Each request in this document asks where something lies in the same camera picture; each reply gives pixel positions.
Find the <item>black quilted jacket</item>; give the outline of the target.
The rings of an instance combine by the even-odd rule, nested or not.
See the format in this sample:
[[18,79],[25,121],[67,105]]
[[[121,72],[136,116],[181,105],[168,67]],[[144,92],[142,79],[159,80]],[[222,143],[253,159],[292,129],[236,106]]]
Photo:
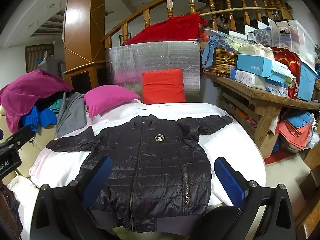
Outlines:
[[53,140],[47,148],[87,151],[78,179],[103,157],[111,158],[112,172],[90,208],[97,227],[187,236],[204,215],[212,188],[211,165],[199,137],[232,121],[226,115],[178,120],[136,116],[99,134],[87,128]]

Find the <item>white bed blanket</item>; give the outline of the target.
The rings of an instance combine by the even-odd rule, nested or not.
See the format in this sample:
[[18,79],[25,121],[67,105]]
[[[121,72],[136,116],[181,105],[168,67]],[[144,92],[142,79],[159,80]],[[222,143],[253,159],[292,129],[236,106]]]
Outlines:
[[[227,113],[208,103],[165,103],[146,105],[139,100],[120,105],[94,117],[87,117],[87,125],[95,134],[102,129],[121,125],[135,116],[154,115],[159,119],[178,120],[181,118],[202,118],[209,115],[224,116]],[[22,239],[29,239],[31,219],[39,187],[65,186],[75,179],[80,165],[88,152],[55,153],[46,145],[56,137],[56,128],[40,129],[33,142],[27,142],[20,150],[22,161],[16,176],[8,176],[3,181],[14,192],[20,205],[18,212],[22,222]],[[266,184],[263,157],[256,144],[237,122],[233,121],[212,135],[200,136],[199,144],[205,150],[211,164],[218,157],[224,157],[235,170],[247,180]]]

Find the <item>blue garment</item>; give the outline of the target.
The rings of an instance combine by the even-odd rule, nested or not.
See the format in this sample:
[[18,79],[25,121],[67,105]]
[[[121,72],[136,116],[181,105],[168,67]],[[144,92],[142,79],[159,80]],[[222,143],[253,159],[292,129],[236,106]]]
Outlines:
[[47,128],[56,125],[57,116],[51,109],[45,108],[39,111],[36,106],[33,106],[27,115],[21,117],[21,123],[38,133],[39,126]]

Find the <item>purple velvet garment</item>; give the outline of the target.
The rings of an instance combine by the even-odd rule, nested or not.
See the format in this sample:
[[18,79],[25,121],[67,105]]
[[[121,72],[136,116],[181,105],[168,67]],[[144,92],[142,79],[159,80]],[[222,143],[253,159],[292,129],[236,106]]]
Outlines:
[[1,89],[1,105],[5,109],[7,127],[14,134],[20,118],[27,115],[39,99],[57,92],[71,92],[73,87],[55,74],[37,69],[17,78]]

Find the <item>grey blazer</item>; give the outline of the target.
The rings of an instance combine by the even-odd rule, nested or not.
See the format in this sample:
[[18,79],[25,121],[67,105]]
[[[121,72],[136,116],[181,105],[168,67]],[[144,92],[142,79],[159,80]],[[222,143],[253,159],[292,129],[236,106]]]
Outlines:
[[57,117],[56,135],[63,137],[73,131],[85,127],[87,124],[84,95],[78,92],[66,98],[63,94],[61,107]]

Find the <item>teal garment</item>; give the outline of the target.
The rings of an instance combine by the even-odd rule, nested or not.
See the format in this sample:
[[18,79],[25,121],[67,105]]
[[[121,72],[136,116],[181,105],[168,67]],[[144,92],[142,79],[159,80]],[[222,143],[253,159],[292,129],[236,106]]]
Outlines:
[[62,99],[57,99],[52,105],[48,107],[54,114],[58,114],[62,105]]

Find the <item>magenta pillow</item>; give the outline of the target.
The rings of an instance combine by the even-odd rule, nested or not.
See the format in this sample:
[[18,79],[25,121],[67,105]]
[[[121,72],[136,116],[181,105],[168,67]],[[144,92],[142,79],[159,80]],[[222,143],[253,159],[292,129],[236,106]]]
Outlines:
[[84,102],[89,116],[93,117],[139,98],[138,94],[119,85],[104,85],[88,91],[84,96]]

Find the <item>folded coral towels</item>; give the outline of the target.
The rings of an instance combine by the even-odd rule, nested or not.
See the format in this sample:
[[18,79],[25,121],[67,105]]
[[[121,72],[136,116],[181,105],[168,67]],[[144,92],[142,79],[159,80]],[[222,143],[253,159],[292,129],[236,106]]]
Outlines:
[[304,150],[308,144],[314,115],[310,112],[300,111],[285,116],[277,126],[277,131],[287,142],[300,150]]

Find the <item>wooden side table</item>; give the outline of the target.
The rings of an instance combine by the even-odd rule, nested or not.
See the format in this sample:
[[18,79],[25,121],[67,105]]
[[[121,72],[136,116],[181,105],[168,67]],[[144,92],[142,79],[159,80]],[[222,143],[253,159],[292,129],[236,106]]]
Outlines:
[[278,137],[271,133],[270,125],[280,117],[282,108],[302,111],[319,110],[319,103],[284,98],[269,92],[248,87],[227,77],[207,73],[219,87],[217,103],[242,125],[258,147],[263,158],[268,158]]

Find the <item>white patterned box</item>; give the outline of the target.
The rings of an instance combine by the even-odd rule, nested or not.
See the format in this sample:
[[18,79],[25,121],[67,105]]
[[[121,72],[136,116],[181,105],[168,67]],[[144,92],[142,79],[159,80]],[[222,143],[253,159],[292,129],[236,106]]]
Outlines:
[[251,88],[260,90],[265,90],[266,88],[266,79],[264,77],[257,76],[244,70],[231,68],[230,78]]

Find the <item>brown wooden pillar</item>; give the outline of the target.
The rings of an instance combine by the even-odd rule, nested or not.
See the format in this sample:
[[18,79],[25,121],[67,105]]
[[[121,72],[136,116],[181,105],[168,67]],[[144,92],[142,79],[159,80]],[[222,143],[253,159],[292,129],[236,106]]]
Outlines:
[[99,86],[105,65],[105,0],[67,0],[65,10],[66,81],[82,94]]

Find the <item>red pillow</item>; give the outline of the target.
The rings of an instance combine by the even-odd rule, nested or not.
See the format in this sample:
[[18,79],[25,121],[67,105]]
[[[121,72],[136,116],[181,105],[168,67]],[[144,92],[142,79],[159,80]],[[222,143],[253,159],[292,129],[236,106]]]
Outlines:
[[142,80],[145,104],[186,102],[182,69],[143,72]]

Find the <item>silver foil insulation board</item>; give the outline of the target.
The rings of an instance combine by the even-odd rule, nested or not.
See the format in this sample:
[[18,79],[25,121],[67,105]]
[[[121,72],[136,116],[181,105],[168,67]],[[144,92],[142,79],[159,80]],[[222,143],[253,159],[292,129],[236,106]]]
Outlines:
[[194,41],[138,43],[106,50],[111,81],[142,95],[143,72],[180,68],[186,99],[200,95],[200,44]]

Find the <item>light blue shoe box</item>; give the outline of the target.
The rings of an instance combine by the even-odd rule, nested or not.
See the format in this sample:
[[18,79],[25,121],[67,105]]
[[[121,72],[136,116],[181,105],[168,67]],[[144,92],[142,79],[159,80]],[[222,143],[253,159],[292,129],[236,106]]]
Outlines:
[[264,78],[273,74],[272,61],[257,55],[239,54],[236,68]]

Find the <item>wicker basket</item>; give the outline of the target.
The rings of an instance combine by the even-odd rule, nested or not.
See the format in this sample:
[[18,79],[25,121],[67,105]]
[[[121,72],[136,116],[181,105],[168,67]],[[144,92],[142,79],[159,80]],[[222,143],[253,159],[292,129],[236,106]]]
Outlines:
[[211,52],[202,53],[202,70],[204,74],[229,78],[231,69],[237,65],[237,59],[237,53],[215,48]]

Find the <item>blue plastic bin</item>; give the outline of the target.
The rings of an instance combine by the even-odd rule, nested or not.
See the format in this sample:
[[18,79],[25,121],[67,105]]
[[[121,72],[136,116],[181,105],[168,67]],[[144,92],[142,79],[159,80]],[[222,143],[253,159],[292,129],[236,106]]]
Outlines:
[[298,89],[298,99],[311,101],[315,86],[317,72],[307,63],[301,61],[300,82]]

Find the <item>red gift bag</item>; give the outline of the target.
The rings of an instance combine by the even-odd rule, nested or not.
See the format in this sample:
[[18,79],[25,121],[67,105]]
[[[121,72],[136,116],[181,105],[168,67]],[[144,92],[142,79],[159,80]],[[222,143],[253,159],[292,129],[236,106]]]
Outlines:
[[286,65],[295,77],[295,82],[292,88],[288,87],[289,97],[292,99],[298,98],[301,60],[296,53],[293,53],[285,48],[271,47],[276,61]]

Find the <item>blue cloth in basket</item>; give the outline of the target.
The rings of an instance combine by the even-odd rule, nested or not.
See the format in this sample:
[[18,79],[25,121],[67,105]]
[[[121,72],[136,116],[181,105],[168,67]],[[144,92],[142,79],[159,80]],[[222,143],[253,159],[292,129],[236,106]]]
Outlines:
[[236,47],[232,44],[232,40],[226,36],[219,34],[210,35],[208,43],[206,44],[202,53],[202,68],[209,68],[214,61],[214,50],[223,49],[233,53],[237,53]]

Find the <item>clear plastic storage box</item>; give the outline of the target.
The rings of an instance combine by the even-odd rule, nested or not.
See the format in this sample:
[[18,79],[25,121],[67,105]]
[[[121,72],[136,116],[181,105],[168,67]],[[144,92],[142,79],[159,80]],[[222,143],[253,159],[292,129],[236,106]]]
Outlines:
[[272,45],[288,49],[313,70],[316,70],[315,42],[297,20],[278,20],[269,23]]

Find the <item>red blanket on board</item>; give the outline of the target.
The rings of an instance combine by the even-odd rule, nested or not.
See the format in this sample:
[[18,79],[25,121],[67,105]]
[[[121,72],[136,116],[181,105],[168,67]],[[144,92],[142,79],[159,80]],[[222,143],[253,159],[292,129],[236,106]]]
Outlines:
[[195,40],[202,34],[200,25],[207,27],[209,24],[199,14],[171,17],[143,29],[124,42],[123,46],[146,42]]

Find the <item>wooden stair railing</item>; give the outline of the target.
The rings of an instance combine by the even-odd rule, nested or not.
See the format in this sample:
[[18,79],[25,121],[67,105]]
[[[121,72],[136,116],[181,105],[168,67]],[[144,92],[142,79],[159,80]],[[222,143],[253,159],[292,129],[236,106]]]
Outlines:
[[[151,25],[151,11],[164,9],[167,18],[172,18],[175,0],[155,0],[138,9],[132,15],[122,20],[101,39],[105,48],[112,47],[112,37],[120,33],[120,41],[126,42],[131,38],[129,24],[137,18],[142,18],[144,27]],[[184,15],[199,14],[216,30],[236,31],[239,25],[255,27],[264,19],[291,20],[292,7],[286,0],[187,0]]]

